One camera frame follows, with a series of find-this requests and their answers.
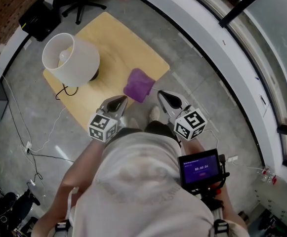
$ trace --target gray floor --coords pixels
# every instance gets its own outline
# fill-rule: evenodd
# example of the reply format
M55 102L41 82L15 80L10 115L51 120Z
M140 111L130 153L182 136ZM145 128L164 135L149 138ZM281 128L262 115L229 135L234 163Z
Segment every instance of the gray floor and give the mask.
M155 88L182 93L194 107L202 110L209 119L207 129L219 139L219 153L228 157L239 155L238 164L261 165L252 135L239 108L225 91L212 67L182 40L178 31L139 0L101 0L101 3L108 6L107 12L134 31L170 64L170 71L156 82ZM61 101L55 100L55 94L42 75L43 48L55 34L76 34L101 12L99 8L86 8L79 26L75 24L76 12L69 14L43 42L33 40L26 50L21 50L7 73L7 79L30 132L34 150L47 141L54 121L64 108ZM4 86L16 124L26 144L29 136L5 82ZM143 117L148 116L150 108L156 102L154 90L143 104L134 103L126 111L126 116L137 118L143 128L147 123L147 118ZM34 178L35 172L21 148L10 108L6 109L0 122L0 187L4 192L22 194L27 188L26 182ZM206 149L212 149L217 144L210 131L200 135L199 140ZM65 154L69 159L75 160L89 142L86 132L65 110L55 126L50 142L39 153L56 157ZM44 184L43 188L36 178L37 185L31 187L42 203L33 212L39 216L51 205L60 181L71 163L44 157L36 157L36 162ZM227 170L231 175L226 183L235 210L249 212L256 204L251 189L256 172L232 164L227 165Z

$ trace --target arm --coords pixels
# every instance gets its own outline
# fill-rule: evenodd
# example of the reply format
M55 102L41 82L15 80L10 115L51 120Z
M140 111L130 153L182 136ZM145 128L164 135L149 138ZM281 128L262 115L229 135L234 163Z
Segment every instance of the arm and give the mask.
M197 139L187 141L182 138L181 141L182 141L185 153L187 155L197 154L197 153L205 151ZM219 183L213 184L211 188L215 188L218 185ZM235 222L247 230L244 220L234 211L232 207L226 185L224 185L220 190L221 190L221 193L216 195L216 199L221 200L223 202L223 207L224 207L222 210L223 218L226 220Z
M73 163L64 175L54 202L49 211L35 224L32 236L47 237L54 226L64 220L67 213L67 202L70 191L79 187L79 192L72 196L72 205L91 185L95 173L100 165L105 144L97 140L86 147L78 159Z

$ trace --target purple towel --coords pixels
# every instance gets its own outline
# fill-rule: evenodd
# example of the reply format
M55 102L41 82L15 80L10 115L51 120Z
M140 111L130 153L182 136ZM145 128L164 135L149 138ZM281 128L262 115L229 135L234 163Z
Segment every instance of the purple towel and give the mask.
M126 87L123 88L123 92L135 101L142 103L145 97L150 94L154 83L155 81L141 69L133 69L129 75Z

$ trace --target small screen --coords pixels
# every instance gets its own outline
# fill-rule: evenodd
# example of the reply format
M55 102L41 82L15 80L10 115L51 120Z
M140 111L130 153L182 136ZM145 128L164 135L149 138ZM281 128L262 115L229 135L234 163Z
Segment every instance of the small screen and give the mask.
M186 184L197 182L219 173L216 156L183 163Z

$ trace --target shoe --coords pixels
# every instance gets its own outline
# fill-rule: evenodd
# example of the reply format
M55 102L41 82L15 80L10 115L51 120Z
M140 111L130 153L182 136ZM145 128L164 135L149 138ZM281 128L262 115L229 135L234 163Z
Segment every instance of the shoe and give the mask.
M160 119L160 109L159 107L156 105L155 107L152 108L152 110L150 111L149 114L149 123L151 123L152 121L158 121Z
M139 129L139 125L138 125L137 120L135 118L131 118L128 127L129 128Z

